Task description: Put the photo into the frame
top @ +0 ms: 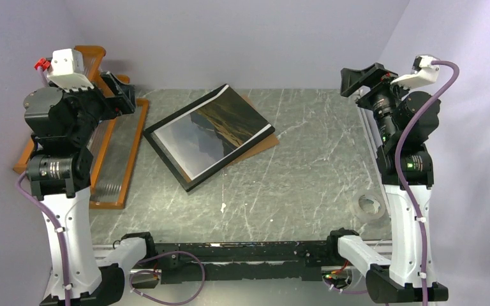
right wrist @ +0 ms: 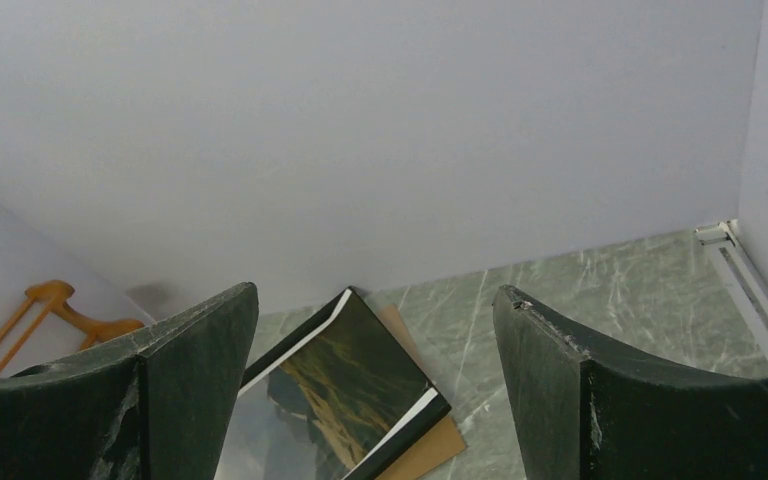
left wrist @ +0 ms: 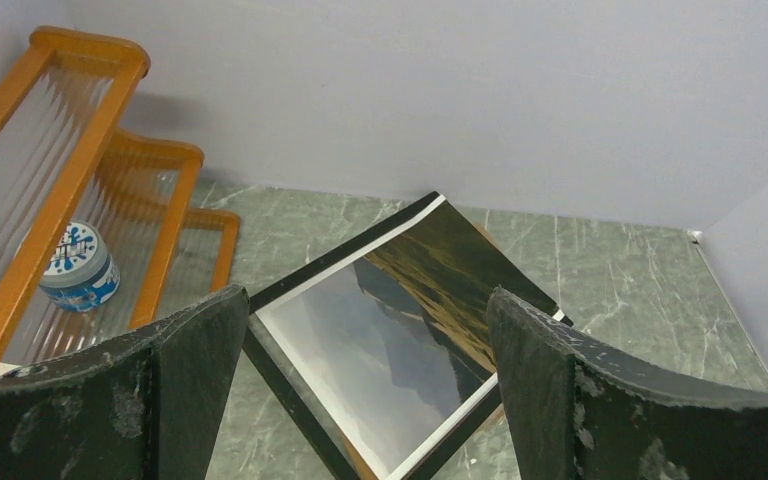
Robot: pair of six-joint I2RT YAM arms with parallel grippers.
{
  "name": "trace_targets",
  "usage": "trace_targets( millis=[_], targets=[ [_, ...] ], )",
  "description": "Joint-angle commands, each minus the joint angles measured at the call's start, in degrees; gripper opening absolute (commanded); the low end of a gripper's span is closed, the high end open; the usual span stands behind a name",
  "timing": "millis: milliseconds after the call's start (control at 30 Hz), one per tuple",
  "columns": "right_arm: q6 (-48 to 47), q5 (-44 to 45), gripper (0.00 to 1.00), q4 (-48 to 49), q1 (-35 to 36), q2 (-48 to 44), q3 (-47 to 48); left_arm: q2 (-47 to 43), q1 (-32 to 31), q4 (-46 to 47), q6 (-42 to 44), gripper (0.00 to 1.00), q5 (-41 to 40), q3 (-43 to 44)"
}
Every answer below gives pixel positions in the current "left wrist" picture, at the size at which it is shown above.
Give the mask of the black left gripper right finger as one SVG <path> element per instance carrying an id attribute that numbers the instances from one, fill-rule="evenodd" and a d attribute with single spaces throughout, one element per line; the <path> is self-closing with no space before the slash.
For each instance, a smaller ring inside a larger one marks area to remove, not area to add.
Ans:
<path id="1" fill-rule="evenodd" d="M 487 306 L 524 479 L 768 479 L 768 392 L 670 371 L 497 288 Z"/>

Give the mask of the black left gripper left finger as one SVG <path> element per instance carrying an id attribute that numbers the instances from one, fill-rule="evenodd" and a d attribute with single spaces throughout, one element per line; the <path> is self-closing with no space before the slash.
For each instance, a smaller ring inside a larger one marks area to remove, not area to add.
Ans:
<path id="1" fill-rule="evenodd" d="M 231 284 L 0 376 L 0 479 L 201 479 L 248 329 Z"/>

